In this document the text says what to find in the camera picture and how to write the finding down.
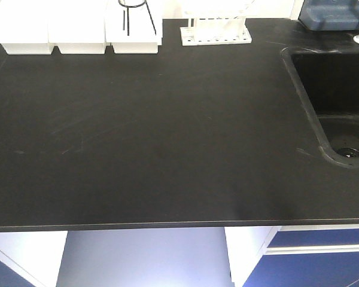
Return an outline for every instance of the white plastic container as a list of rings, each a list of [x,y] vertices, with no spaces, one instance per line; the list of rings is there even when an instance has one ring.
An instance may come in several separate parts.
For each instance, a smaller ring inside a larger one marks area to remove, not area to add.
[[[49,41],[62,54],[104,54],[105,10],[108,0],[50,2]]]
[[[125,0],[125,4],[141,3],[141,0]],[[162,44],[162,1],[148,0],[148,8],[142,5],[129,9],[129,35],[127,29],[127,9],[118,0],[109,0],[105,14],[107,42],[120,54],[154,54]]]
[[[51,54],[47,0],[2,0],[0,44],[8,54]]]

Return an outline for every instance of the sink drain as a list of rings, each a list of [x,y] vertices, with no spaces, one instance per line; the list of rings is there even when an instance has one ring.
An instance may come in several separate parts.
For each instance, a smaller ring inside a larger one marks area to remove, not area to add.
[[[355,148],[341,148],[336,152],[344,157],[359,157],[359,151]]]

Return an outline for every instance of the black metal tripod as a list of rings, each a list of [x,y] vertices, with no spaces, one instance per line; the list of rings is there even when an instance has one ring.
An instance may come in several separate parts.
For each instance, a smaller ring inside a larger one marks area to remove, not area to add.
[[[142,0],[140,4],[136,4],[136,5],[127,5],[125,4],[125,0],[118,0],[118,3],[126,8],[126,17],[127,17],[127,35],[129,36],[130,34],[130,29],[129,29],[129,9],[130,8],[138,8],[138,7],[141,7],[143,5],[146,5],[146,8],[148,9],[148,13],[149,13],[149,17],[150,17],[150,21],[151,21],[151,24],[153,26],[153,29],[154,29],[154,34],[157,35],[157,31],[156,31],[156,26],[154,25],[154,21],[153,21],[153,18],[151,16],[151,13],[150,13],[150,9],[149,9],[149,5],[148,5],[148,1],[147,0]],[[123,21],[123,30],[125,30],[125,10],[124,10],[124,21]]]

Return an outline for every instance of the blue container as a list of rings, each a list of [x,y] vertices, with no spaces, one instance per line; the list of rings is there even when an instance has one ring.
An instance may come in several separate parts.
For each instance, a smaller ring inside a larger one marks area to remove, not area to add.
[[[305,0],[299,20],[314,31],[359,30],[358,0]]]

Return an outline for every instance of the black sink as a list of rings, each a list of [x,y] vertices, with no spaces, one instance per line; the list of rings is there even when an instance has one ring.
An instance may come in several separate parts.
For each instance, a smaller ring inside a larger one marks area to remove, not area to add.
[[[359,54],[283,51],[323,156],[359,166]]]

